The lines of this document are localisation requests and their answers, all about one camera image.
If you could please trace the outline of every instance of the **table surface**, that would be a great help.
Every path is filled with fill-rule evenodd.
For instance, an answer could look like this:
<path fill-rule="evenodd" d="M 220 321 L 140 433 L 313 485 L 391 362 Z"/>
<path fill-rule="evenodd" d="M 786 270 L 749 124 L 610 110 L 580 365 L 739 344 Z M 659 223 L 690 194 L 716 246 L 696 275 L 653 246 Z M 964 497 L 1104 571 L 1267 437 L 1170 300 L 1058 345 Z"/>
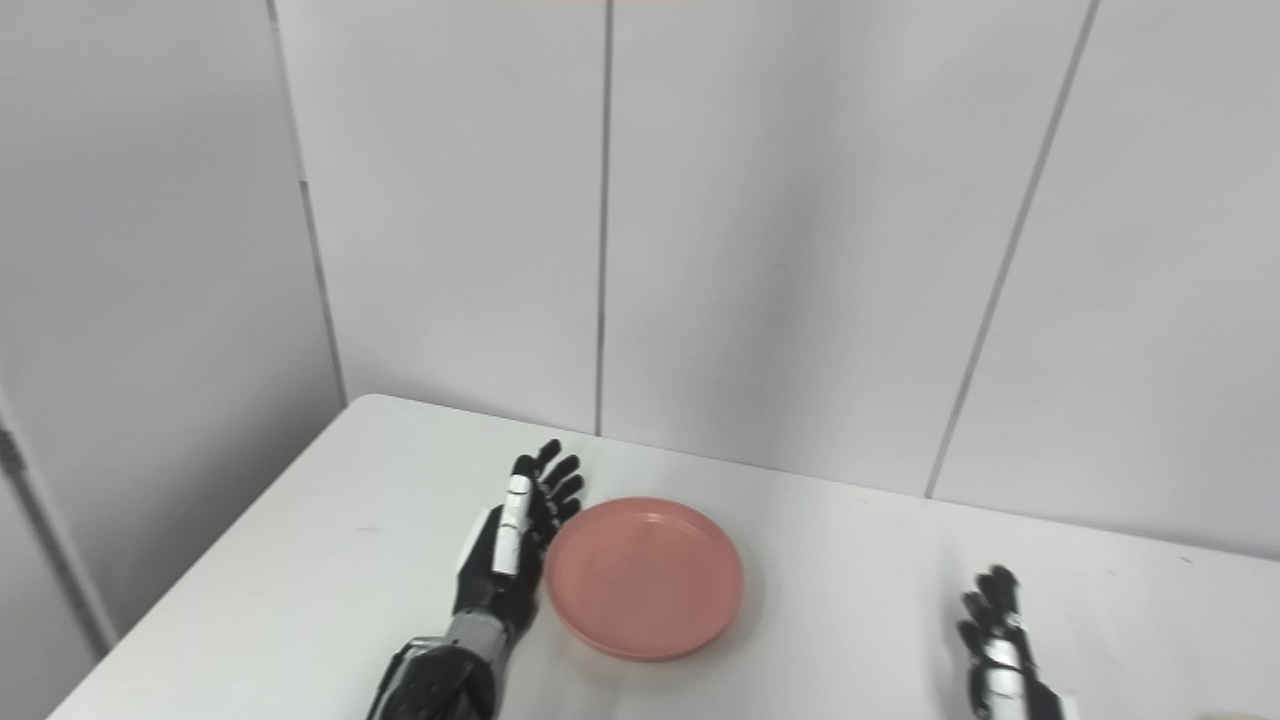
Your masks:
<path fill-rule="evenodd" d="M 582 457 L 588 503 L 660 496 L 719 523 L 746 596 L 663 664 L 588 650 L 544 603 L 503 720 L 968 719 L 954 625 L 993 562 L 1087 720 L 1280 719 L 1280 564 L 385 396 L 334 420 L 51 719 L 362 719 L 390 653 L 448 624 L 476 512 L 550 437 Z"/>

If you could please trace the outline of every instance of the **pink plate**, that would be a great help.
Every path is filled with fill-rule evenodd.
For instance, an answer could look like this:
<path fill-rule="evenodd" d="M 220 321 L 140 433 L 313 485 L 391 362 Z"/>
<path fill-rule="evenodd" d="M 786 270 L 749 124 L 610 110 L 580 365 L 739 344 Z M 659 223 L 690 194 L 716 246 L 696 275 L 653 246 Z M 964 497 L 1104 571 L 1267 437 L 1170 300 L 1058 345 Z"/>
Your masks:
<path fill-rule="evenodd" d="M 547 592 L 568 629 L 627 660 L 669 660 L 716 639 L 742 601 L 742 561 L 705 515 L 627 497 L 570 520 L 547 555 Z"/>

